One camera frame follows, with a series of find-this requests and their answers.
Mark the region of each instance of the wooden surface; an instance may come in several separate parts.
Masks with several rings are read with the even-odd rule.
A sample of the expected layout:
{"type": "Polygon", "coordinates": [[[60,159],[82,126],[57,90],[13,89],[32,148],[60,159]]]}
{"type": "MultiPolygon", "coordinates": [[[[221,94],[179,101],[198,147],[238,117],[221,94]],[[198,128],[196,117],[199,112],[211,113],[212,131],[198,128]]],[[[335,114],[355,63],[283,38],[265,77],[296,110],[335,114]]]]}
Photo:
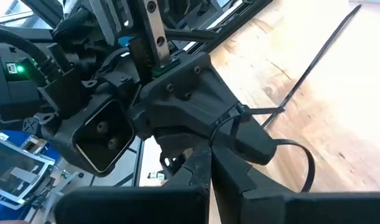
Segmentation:
{"type": "MultiPolygon", "coordinates": [[[[346,0],[274,0],[215,49],[212,62],[243,103],[277,106],[352,7],[346,0]]],[[[380,190],[380,14],[361,8],[269,133],[311,150],[312,191],[380,190]]],[[[301,149],[280,146],[267,166],[255,167],[299,191],[306,162],[301,149]]],[[[219,223],[214,204],[210,223],[219,223]]]]}

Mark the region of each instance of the bolt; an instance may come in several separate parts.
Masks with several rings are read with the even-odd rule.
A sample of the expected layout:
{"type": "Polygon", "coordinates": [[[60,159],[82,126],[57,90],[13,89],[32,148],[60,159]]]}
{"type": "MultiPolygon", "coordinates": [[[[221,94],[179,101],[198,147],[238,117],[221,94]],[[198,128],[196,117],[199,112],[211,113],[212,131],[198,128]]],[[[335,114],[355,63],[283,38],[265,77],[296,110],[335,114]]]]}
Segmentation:
{"type": "Polygon", "coordinates": [[[199,66],[196,66],[195,68],[194,68],[194,73],[195,74],[199,74],[201,72],[201,68],[199,67],[199,66]]]}
{"type": "Polygon", "coordinates": [[[159,47],[163,46],[163,44],[165,43],[165,38],[164,37],[158,37],[157,39],[157,45],[159,47]]]}
{"type": "Polygon", "coordinates": [[[185,99],[190,100],[191,99],[191,93],[186,93],[185,94],[185,99]]]}
{"type": "Polygon", "coordinates": [[[108,142],[108,149],[115,150],[119,144],[119,140],[117,138],[112,138],[108,142]]]}
{"type": "Polygon", "coordinates": [[[154,1],[149,1],[147,4],[147,10],[150,13],[153,13],[155,12],[156,9],[157,9],[157,4],[154,1]]]}
{"type": "Polygon", "coordinates": [[[102,121],[97,124],[97,133],[106,134],[108,132],[108,122],[102,121]]]}
{"type": "Polygon", "coordinates": [[[169,92],[173,91],[173,84],[168,84],[166,86],[166,90],[169,91],[169,92]]]}

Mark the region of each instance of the screw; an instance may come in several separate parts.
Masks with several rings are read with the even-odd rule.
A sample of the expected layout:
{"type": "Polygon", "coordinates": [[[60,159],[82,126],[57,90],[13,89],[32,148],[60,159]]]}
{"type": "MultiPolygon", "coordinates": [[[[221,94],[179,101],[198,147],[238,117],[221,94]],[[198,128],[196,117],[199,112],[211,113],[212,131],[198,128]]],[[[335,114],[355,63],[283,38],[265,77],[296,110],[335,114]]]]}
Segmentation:
{"type": "Polygon", "coordinates": [[[166,90],[169,91],[169,92],[173,91],[173,84],[168,84],[166,86],[166,90]]]}
{"type": "Polygon", "coordinates": [[[153,13],[155,12],[156,9],[157,9],[157,4],[154,1],[149,1],[147,4],[147,10],[150,13],[153,13]]]}
{"type": "Polygon", "coordinates": [[[195,68],[194,68],[194,73],[195,74],[199,74],[201,72],[201,68],[199,67],[199,66],[196,66],[195,68]]]}
{"type": "Polygon", "coordinates": [[[106,134],[108,132],[108,122],[102,121],[97,124],[97,133],[106,134]]]}
{"type": "Polygon", "coordinates": [[[119,140],[117,138],[112,138],[108,142],[108,149],[115,150],[118,146],[119,140]]]}
{"type": "Polygon", "coordinates": [[[163,46],[163,44],[165,43],[165,38],[164,37],[158,37],[157,39],[157,45],[159,47],[163,46]]]}
{"type": "Polygon", "coordinates": [[[185,99],[190,100],[191,99],[191,93],[186,93],[185,94],[185,99]]]}

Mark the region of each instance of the wooden table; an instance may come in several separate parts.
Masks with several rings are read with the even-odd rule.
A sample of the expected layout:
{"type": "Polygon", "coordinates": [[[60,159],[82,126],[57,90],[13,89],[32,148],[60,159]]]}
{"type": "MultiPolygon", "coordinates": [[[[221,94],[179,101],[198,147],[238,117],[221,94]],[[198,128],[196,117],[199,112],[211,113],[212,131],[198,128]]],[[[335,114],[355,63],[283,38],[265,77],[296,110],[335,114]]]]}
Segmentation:
{"type": "MultiPolygon", "coordinates": [[[[212,62],[243,103],[278,106],[351,9],[347,0],[273,0],[211,53],[212,62]]],[[[312,191],[380,190],[380,14],[361,8],[272,124],[273,138],[313,153],[312,191]]],[[[255,167],[299,191],[307,161],[301,149],[280,146],[255,167]]],[[[219,222],[212,200],[210,223],[219,222]]]]}

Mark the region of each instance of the green led light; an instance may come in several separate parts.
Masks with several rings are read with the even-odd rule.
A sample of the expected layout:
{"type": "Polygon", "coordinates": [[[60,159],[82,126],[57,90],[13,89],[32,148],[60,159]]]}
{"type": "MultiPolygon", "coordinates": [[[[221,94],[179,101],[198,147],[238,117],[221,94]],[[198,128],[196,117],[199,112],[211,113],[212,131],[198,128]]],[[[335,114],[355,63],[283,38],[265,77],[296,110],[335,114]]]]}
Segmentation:
{"type": "Polygon", "coordinates": [[[25,71],[25,69],[24,69],[24,67],[23,66],[17,66],[17,72],[24,72],[25,71]]]}

